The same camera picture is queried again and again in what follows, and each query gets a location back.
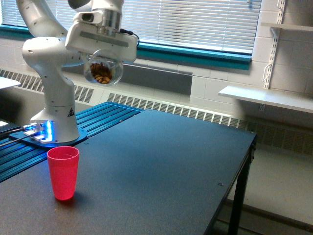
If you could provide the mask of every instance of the window sill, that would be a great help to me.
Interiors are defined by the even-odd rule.
[[[4,37],[18,37],[24,39],[33,38],[30,34],[28,28],[19,27],[19,26],[10,26],[10,25],[0,25],[0,36]]]
[[[23,39],[33,38],[29,33],[28,28],[10,25],[0,25],[0,36]],[[251,62],[250,55],[161,46],[147,43],[140,43],[137,56],[138,58],[148,60],[157,59],[170,63],[177,62],[180,64],[185,63],[196,66],[224,67],[239,70],[249,70]]]

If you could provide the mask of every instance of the red plastic cup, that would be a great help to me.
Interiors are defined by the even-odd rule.
[[[55,198],[61,201],[72,198],[76,188],[79,150],[61,146],[49,150],[47,156]]]

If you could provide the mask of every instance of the table leg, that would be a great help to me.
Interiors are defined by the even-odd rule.
[[[228,235],[237,235],[242,207],[244,204],[246,184],[248,181],[248,175],[250,170],[250,164],[252,159],[252,152],[249,152],[249,157],[245,162],[243,169],[241,170],[236,185],[235,197],[233,202],[233,208],[231,211],[231,217],[228,228]]]

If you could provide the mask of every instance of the window blinds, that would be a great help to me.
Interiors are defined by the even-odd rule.
[[[69,28],[67,0],[47,0]],[[3,24],[25,26],[15,0],[1,0]],[[125,0],[122,27],[142,42],[252,54],[261,0]]]

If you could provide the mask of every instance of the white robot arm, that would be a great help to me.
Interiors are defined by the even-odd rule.
[[[34,138],[46,144],[79,138],[74,84],[64,77],[61,69],[83,64],[83,55],[100,49],[116,51],[120,61],[135,60],[136,37],[119,33],[123,2],[68,0],[73,9],[84,11],[76,15],[68,34],[45,0],[17,0],[19,11],[35,37],[25,42],[23,57],[40,75],[45,90],[45,108],[31,119],[32,123],[39,124],[38,129],[26,132],[27,135],[41,131],[42,134]],[[130,51],[132,56],[126,58],[124,54],[129,55]]]

